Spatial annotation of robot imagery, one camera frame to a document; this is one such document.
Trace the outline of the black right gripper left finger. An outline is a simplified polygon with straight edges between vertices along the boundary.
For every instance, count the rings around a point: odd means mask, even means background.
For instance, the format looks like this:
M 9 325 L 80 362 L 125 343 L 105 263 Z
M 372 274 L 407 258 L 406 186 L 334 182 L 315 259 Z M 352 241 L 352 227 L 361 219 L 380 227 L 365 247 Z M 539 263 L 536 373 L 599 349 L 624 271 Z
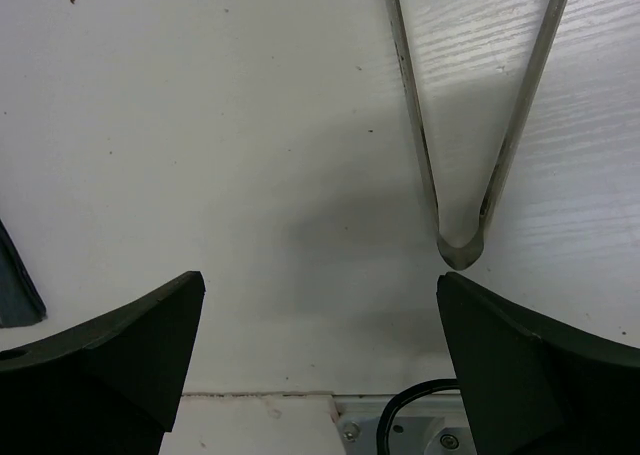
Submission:
M 1 353 L 4 454 L 156 454 L 176 420 L 205 284 L 188 271 Z

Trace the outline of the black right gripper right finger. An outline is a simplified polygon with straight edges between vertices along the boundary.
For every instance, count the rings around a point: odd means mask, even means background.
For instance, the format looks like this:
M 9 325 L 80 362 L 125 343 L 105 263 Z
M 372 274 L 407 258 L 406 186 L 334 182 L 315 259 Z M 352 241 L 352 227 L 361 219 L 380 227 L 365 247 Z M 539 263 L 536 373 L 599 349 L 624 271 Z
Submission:
M 636 454 L 639 351 L 457 273 L 437 303 L 480 454 Z

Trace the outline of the steel bread tongs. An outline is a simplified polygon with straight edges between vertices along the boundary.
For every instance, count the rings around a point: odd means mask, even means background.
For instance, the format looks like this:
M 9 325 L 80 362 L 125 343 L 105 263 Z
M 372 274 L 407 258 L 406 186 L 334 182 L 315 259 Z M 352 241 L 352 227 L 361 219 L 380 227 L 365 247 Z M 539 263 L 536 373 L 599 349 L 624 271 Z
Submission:
M 548 1 L 482 203 L 479 207 L 476 231 L 469 242 L 461 247 L 456 247 L 445 239 L 440 230 L 438 195 L 401 0 L 386 0 L 396 58 L 416 146 L 423 192 L 436 232 L 437 250 L 444 262 L 453 270 L 462 271 L 468 269 L 484 252 L 485 238 L 522 139 L 567 2 L 568 0 Z

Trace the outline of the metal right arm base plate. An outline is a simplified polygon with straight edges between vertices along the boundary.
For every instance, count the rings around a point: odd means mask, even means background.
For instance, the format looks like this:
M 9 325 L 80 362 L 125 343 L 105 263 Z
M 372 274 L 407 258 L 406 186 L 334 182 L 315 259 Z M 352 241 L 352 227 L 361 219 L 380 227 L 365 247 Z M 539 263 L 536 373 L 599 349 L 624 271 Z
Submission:
M 347 454 L 374 454 L 376 429 L 388 396 L 335 396 L 334 423 Z M 392 454 L 474 454 L 462 399 L 444 392 L 419 399 L 395 416 L 389 433 Z

